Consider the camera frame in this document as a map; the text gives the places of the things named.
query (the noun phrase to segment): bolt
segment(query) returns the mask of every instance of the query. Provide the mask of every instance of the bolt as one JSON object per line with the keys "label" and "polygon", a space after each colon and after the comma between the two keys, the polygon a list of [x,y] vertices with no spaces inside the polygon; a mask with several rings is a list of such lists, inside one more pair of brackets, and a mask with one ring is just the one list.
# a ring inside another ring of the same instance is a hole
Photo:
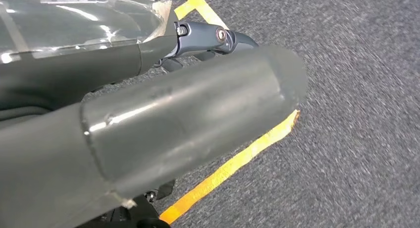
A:
{"label": "bolt", "polygon": [[185,35],[187,35],[187,33],[188,33],[188,30],[187,30],[187,27],[185,27],[185,26],[178,26],[176,28],[176,34],[178,36],[185,36]]}
{"label": "bolt", "polygon": [[224,43],[226,40],[226,31],[223,28],[218,28],[216,30],[217,40],[221,43]]}

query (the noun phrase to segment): yellow tape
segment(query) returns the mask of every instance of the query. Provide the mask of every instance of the yellow tape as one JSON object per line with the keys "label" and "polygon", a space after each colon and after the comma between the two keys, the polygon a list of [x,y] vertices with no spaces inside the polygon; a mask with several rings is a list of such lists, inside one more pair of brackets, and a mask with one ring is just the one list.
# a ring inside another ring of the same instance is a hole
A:
{"label": "yellow tape", "polygon": [[295,110],[281,124],[257,139],[245,150],[239,152],[218,168],[216,172],[198,184],[193,190],[181,197],[175,204],[161,214],[160,219],[166,221],[168,224],[173,223],[181,215],[186,213],[196,202],[205,197],[231,177],[238,169],[251,161],[253,157],[289,134],[298,117],[299,111]]}
{"label": "yellow tape", "polygon": [[[219,25],[228,29],[205,0],[187,0],[184,4],[175,9],[175,13],[178,19],[181,20],[193,10],[197,10],[207,23]],[[175,204],[161,214],[160,219],[169,224],[173,223],[176,219],[186,213],[195,203],[221,185],[238,169],[251,161],[257,154],[289,134],[298,117],[299,111],[295,110],[281,124],[257,139],[245,150],[239,152],[194,189],[181,197]]]}
{"label": "yellow tape", "polygon": [[205,0],[187,0],[175,9],[175,14],[181,20],[194,9],[198,11],[207,23],[222,26],[226,30],[229,29]]}

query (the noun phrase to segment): black pipe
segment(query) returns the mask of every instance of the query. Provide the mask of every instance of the black pipe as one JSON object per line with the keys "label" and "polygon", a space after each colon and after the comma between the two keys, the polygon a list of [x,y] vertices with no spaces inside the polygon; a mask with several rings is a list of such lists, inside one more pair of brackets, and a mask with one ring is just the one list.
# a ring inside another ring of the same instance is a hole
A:
{"label": "black pipe", "polygon": [[73,228],[283,121],[306,91],[278,47],[216,57],[0,130],[0,227]]}

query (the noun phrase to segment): clear plastic wrap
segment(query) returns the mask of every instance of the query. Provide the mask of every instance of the clear plastic wrap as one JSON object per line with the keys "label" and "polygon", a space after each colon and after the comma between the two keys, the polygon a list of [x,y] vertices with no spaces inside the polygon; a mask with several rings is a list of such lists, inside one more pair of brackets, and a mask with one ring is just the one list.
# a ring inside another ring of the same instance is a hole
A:
{"label": "clear plastic wrap", "polygon": [[0,0],[0,63],[141,44],[165,34],[171,0]]}

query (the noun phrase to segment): gray carpet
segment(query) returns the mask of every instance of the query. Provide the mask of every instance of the gray carpet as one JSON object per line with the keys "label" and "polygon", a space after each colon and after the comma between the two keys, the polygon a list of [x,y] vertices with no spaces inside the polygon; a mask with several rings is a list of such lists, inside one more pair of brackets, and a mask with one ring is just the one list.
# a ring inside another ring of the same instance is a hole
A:
{"label": "gray carpet", "polygon": [[[229,28],[299,54],[310,87],[293,132],[173,227],[420,227],[420,0],[207,2]],[[157,209],[232,155],[179,178]]]}

